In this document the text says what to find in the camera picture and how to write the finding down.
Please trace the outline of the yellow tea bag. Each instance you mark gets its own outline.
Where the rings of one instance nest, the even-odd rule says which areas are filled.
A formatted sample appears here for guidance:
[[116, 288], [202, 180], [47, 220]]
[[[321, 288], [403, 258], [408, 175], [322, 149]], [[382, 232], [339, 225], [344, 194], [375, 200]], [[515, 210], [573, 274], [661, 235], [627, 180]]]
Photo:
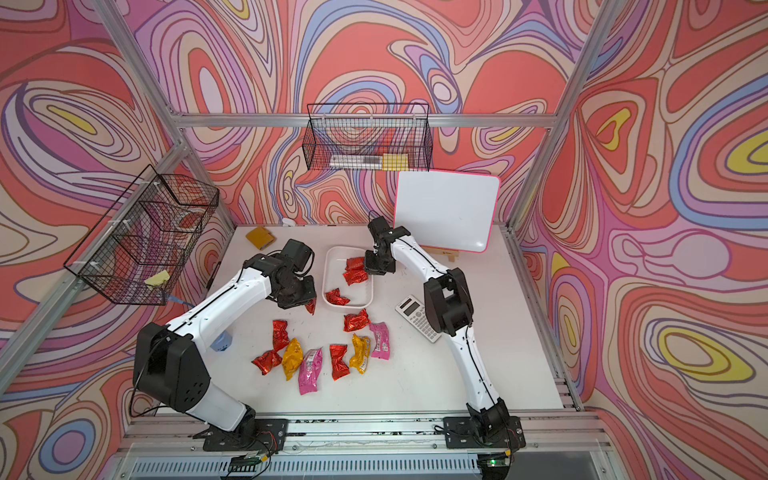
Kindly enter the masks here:
[[365, 374], [371, 355], [371, 341], [367, 336], [354, 335], [352, 338], [354, 354], [350, 358], [349, 366], [359, 374]]
[[302, 346], [298, 339], [291, 339], [282, 357], [282, 369], [285, 379], [290, 381], [299, 371], [304, 359]]

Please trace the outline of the pink tea bag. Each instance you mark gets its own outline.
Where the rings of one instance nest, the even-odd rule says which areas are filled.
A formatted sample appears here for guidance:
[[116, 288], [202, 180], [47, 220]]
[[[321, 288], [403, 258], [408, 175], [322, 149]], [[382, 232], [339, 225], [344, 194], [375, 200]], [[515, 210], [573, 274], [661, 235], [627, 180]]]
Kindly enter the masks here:
[[371, 323], [369, 329], [374, 337], [374, 347], [371, 357], [380, 360], [389, 360], [391, 356], [390, 332], [384, 322]]
[[321, 349], [309, 350], [299, 369], [298, 386], [299, 393], [306, 395], [318, 391], [318, 379], [323, 366], [323, 353]]

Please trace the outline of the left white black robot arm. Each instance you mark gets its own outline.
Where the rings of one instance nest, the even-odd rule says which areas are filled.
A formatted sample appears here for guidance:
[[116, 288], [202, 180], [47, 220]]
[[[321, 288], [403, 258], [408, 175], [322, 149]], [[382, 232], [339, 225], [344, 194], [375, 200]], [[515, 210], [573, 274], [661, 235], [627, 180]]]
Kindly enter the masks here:
[[290, 239], [279, 251], [244, 261], [230, 281], [181, 316], [144, 326], [137, 337], [134, 389], [221, 431], [240, 429], [250, 408], [212, 382], [203, 354], [259, 302], [287, 310], [315, 300], [313, 261], [308, 245]]

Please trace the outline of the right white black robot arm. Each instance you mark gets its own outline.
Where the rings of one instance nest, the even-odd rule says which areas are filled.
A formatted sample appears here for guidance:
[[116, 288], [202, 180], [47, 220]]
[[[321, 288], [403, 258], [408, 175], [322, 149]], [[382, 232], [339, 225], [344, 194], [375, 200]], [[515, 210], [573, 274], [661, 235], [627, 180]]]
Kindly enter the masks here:
[[402, 264], [423, 281], [426, 320], [449, 341], [466, 392], [466, 406], [476, 440], [489, 445], [513, 432], [511, 416], [481, 358], [473, 328], [475, 312], [464, 272], [433, 259], [404, 226], [391, 226], [385, 217], [369, 221], [373, 248], [365, 252], [364, 268], [371, 275], [394, 273]]

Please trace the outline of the yellow square pad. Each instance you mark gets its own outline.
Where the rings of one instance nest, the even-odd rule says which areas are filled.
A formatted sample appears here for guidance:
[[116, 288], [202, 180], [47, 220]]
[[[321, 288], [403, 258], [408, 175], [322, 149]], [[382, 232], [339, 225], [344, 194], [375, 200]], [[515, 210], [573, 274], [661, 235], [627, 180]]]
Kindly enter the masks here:
[[245, 238], [248, 242], [250, 242], [255, 248], [257, 248], [260, 251], [264, 251], [267, 247], [271, 246], [276, 240], [276, 237], [274, 236], [274, 234], [264, 226], [258, 226], [249, 230], [245, 234]]

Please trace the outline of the white grey calculator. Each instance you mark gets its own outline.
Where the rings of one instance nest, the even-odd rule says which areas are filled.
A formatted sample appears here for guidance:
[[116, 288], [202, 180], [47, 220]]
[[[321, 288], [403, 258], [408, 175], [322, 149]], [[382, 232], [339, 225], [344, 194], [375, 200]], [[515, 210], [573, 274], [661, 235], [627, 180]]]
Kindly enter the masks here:
[[401, 300], [395, 305], [395, 311], [430, 343], [439, 340], [440, 333], [430, 325], [424, 305], [414, 296]]

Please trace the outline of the wooden easel stand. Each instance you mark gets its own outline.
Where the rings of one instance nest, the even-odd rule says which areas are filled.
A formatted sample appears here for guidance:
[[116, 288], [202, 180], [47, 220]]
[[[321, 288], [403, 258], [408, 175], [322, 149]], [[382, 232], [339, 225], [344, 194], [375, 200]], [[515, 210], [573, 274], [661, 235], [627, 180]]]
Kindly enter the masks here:
[[455, 263], [460, 256], [460, 251], [453, 249], [424, 247], [424, 250], [431, 256], [445, 257], [449, 263]]

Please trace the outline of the pink framed whiteboard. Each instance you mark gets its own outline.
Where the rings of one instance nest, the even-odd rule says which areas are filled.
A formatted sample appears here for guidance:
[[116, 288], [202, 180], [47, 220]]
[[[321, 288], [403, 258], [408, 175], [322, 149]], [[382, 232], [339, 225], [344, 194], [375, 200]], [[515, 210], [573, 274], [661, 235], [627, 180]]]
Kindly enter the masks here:
[[450, 171], [398, 174], [394, 224], [421, 246], [482, 253], [488, 248], [500, 180]]

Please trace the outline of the yellow block in basket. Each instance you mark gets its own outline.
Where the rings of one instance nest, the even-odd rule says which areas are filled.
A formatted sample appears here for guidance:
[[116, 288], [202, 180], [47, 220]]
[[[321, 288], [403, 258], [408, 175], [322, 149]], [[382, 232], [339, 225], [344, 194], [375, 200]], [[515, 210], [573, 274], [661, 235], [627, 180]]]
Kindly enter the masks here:
[[383, 154], [381, 158], [381, 169], [383, 171], [408, 171], [410, 168], [409, 157], [407, 154]]

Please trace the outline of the yellow sticky note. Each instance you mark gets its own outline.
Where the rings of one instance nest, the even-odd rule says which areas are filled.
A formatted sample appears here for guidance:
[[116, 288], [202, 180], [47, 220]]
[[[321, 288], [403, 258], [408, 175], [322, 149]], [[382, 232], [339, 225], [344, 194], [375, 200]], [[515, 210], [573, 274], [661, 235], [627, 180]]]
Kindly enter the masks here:
[[159, 273], [144, 280], [144, 283], [150, 288], [163, 287], [170, 281], [170, 273], [167, 270], [162, 270]]

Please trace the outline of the green circuit board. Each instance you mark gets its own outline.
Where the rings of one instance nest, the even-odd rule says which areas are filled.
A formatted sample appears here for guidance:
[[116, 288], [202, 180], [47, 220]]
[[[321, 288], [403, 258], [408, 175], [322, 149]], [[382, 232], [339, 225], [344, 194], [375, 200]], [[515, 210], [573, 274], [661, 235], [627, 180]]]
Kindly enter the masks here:
[[229, 472], [255, 472], [261, 464], [268, 463], [271, 460], [269, 456], [238, 456], [230, 460]]

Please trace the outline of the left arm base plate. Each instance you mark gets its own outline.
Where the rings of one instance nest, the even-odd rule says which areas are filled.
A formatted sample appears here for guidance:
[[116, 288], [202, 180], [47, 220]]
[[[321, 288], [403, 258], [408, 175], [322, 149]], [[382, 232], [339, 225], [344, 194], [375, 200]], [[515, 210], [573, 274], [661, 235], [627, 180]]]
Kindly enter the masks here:
[[268, 451], [284, 448], [289, 422], [278, 418], [246, 418], [233, 431], [210, 426], [201, 433], [203, 450], [207, 452]]

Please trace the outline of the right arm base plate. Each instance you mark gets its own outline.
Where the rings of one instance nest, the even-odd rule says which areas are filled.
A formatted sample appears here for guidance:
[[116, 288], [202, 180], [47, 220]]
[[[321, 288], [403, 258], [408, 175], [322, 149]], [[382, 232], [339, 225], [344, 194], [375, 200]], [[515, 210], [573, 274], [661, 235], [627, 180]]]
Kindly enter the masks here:
[[448, 449], [508, 449], [524, 448], [525, 434], [517, 416], [507, 416], [497, 423], [498, 429], [483, 433], [477, 422], [468, 416], [444, 417], [437, 431], [444, 436]]

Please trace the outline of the aluminium front rail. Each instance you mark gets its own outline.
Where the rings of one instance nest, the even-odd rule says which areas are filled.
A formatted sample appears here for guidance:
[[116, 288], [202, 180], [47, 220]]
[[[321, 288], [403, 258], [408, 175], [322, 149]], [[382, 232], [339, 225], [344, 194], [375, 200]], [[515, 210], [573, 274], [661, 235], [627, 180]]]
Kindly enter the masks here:
[[[625, 479], [602, 423], [575, 411], [522, 412], [527, 445], [448, 449], [446, 413], [289, 415], [284, 448], [207, 452], [202, 423], [178, 415], [135, 421], [106, 479]], [[271, 458], [255, 472], [229, 472], [238, 456]]]

